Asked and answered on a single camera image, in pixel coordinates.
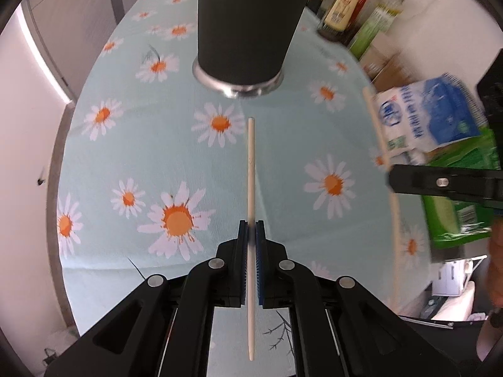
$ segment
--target light strip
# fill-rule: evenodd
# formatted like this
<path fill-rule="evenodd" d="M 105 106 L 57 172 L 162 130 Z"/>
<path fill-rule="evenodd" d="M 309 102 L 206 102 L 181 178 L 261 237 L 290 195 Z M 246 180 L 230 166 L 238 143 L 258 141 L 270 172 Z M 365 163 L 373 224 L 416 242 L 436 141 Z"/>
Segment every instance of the light strip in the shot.
<path fill-rule="evenodd" d="M 44 59 L 42 58 L 42 55 L 40 54 L 40 51 L 37 48 L 37 45 L 35 44 L 35 41 L 33 40 L 31 32 L 28 29 L 28 24 L 26 24 L 26 19 L 23 13 L 23 9 L 21 8 L 21 4 L 18 5 L 18 8 L 16 8 L 16 15 L 18 17 L 19 26 L 21 27 L 21 32 L 24 35 L 26 43 L 28 44 L 28 47 L 30 48 L 30 51 L 33 54 L 33 57 L 35 58 L 35 61 L 37 61 L 37 64 L 42 70 L 43 74 L 45 75 L 49 83 L 52 85 L 56 93 L 59 95 L 61 100 L 64 102 L 64 104 L 68 104 L 69 102 L 71 102 L 70 98 L 66 95 L 64 90 L 58 84 L 58 81 L 56 81 L 56 78 L 54 77 L 49 67 L 45 63 Z"/>

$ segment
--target black cylinder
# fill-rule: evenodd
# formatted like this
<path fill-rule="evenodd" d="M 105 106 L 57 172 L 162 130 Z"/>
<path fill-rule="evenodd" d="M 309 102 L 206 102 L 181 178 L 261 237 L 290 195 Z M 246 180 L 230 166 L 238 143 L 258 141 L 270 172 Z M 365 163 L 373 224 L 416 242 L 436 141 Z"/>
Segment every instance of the black cylinder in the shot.
<path fill-rule="evenodd" d="M 199 0 L 198 61 L 223 82 L 275 77 L 307 0 Z"/>

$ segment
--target tablecloth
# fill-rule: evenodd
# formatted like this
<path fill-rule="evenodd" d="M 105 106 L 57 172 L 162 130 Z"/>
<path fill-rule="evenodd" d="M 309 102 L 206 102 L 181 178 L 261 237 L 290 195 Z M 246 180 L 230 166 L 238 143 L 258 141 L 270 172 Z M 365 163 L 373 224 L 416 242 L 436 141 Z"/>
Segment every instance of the tablecloth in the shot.
<path fill-rule="evenodd" d="M 228 99 L 192 75 L 197 0 L 138 0 L 122 19 L 82 90 L 60 176 L 61 263 L 81 333 L 143 276 L 186 274 L 237 236 L 248 117 L 267 237 L 316 275 L 354 276 L 388 302 L 392 222 L 362 96 L 371 84 L 345 48 L 316 34 L 317 22 L 302 14 L 277 90 Z M 429 283 L 430 260 L 419 197 L 399 199 L 405 304 Z M 251 363 L 244 309 L 218 309 L 208 375 L 291 375 L 288 337 L 286 310 L 259 309 Z"/>

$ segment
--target silver screw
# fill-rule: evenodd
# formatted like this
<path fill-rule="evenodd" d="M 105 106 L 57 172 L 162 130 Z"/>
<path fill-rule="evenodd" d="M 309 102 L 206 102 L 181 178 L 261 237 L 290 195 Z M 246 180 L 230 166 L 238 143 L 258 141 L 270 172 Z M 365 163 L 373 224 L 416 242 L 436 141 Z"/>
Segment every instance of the silver screw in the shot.
<path fill-rule="evenodd" d="M 339 285 L 345 289 L 351 289 L 352 287 L 355 287 L 355 280 L 349 276 L 345 276 L 340 279 Z"/>
<path fill-rule="evenodd" d="M 295 268 L 295 263 L 293 261 L 290 261 L 290 259 L 284 259 L 279 263 L 279 267 L 284 271 L 290 271 Z"/>
<path fill-rule="evenodd" d="M 150 287 L 160 287 L 164 282 L 164 279 L 160 275 L 152 275 L 148 278 L 147 284 Z"/>
<path fill-rule="evenodd" d="M 224 265 L 225 265 L 224 260 L 220 259 L 220 258 L 213 258 L 213 259 L 210 259 L 210 261 L 208 262 L 208 266 L 211 269 L 220 269 Z"/>
<path fill-rule="evenodd" d="M 449 180 L 445 177 L 437 178 L 437 187 L 447 187 L 449 185 Z"/>

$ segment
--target white and blue package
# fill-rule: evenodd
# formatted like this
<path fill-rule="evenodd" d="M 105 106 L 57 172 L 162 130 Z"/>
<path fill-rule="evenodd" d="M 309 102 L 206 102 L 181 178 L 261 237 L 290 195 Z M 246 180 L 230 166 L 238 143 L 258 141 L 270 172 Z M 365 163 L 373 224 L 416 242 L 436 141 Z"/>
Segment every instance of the white and blue package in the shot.
<path fill-rule="evenodd" d="M 451 75 L 379 93 L 376 105 L 390 156 L 479 136 L 474 100 Z"/>

